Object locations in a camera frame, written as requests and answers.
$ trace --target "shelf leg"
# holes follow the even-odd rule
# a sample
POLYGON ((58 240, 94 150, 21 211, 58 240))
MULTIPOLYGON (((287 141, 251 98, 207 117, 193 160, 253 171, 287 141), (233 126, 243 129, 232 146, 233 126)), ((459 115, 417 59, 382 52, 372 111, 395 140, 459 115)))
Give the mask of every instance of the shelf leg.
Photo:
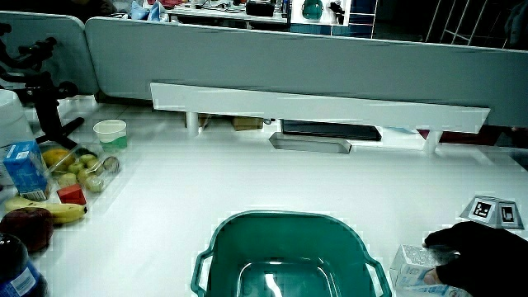
POLYGON ((438 8, 440 8, 441 3, 442 3, 442 0, 438 0, 438 5, 436 5, 435 14, 432 16, 431 25, 429 26, 429 31, 427 32, 426 42, 429 41, 429 36, 431 36, 432 26, 435 23, 436 14, 438 13, 438 8))
POLYGON ((464 11, 462 12, 462 16, 460 17, 459 25, 456 27, 455 34, 453 35, 453 40, 451 41, 451 44, 453 45, 455 43, 456 37, 459 35, 460 26, 462 26, 462 21, 464 21, 465 12, 468 10, 469 6, 469 0, 465 3, 464 11))
POLYGON ((449 20, 451 19, 451 15, 453 14, 453 10, 455 9, 456 0, 453 0, 453 6, 451 6, 451 10, 449 11, 449 15, 447 16, 447 20, 445 21, 444 30, 442 31, 442 36, 440 37, 441 43, 444 40, 444 34, 446 33, 447 26, 449 25, 449 20))
POLYGON ((423 151, 427 154, 433 154, 436 146, 440 142, 442 137, 442 131, 429 131, 429 135, 426 138, 426 143, 423 145, 423 151))
POLYGON ((196 137, 199 133, 200 124, 197 112, 186 112, 187 134, 196 137))
POLYGON ((482 9, 480 10, 480 14, 478 15, 477 23, 475 24, 475 28, 473 28, 473 32, 471 33, 471 37, 469 37, 468 45, 471 45, 471 41, 473 40, 473 36, 475 35, 475 32, 477 31, 477 27, 479 26, 480 19, 482 18, 482 15, 484 13, 484 8, 486 8, 486 5, 488 4, 488 0, 484 1, 484 4, 482 5, 482 9))

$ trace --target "black glove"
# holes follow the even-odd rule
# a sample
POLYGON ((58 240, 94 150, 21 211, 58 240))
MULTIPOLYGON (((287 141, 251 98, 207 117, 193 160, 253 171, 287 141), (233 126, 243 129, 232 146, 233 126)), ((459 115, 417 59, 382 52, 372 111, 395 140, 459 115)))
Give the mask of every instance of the black glove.
POLYGON ((475 222, 429 234, 426 248, 450 248, 460 255, 437 266, 439 280, 473 297, 528 295, 528 241, 504 229, 475 222))

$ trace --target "basin handle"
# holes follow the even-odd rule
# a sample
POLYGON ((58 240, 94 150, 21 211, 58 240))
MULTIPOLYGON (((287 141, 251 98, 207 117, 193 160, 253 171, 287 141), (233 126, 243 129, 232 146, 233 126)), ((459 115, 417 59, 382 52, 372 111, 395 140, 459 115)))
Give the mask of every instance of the basin handle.
POLYGON ((200 287, 200 276, 201 276, 201 268, 204 265, 204 260, 208 257, 211 257, 213 255, 213 251, 206 250, 204 252, 201 252, 200 255, 196 258, 196 264, 195 264, 195 270, 192 274, 192 281, 191 281, 191 290, 195 292, 195 294, 198 295, 198 297, 204 297, 205 296, 205 290, 200 287))
POLYGON ((381 285, 381 289, 383 291, 383 294, 381 295, 381 297, 391 297, 393 293, 390 290, 390 286, 387 281, 387 276, 385 275, 381 264, 377 262, 376 260, 374 260, 372 257, 367 257, 366 263, 374 267, 376 271, 376 275, 378 276, 379 285, 381 285))

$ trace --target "white carton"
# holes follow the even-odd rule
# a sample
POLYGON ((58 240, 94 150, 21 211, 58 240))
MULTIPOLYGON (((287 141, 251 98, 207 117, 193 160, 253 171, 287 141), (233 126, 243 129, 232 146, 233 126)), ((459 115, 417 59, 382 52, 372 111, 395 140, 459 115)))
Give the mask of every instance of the white carton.
POLYGON ((451 252, 432 252, 423 247, 401 245, 390 266, 393 287, 445 297, 468 297, 469 294, 450 285, 427 285, 426 273, 435 266, 446 264, 453 257, 451 252))

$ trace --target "white cup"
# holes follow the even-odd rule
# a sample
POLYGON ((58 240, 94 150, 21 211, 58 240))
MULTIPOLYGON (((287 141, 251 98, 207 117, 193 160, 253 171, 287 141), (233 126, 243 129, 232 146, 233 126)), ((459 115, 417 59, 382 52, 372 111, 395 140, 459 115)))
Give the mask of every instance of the white cup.
POLYGON ((117 153, 126 148, 126 123, 123 120, 103 120, 93 126, 102 149, 117 153))

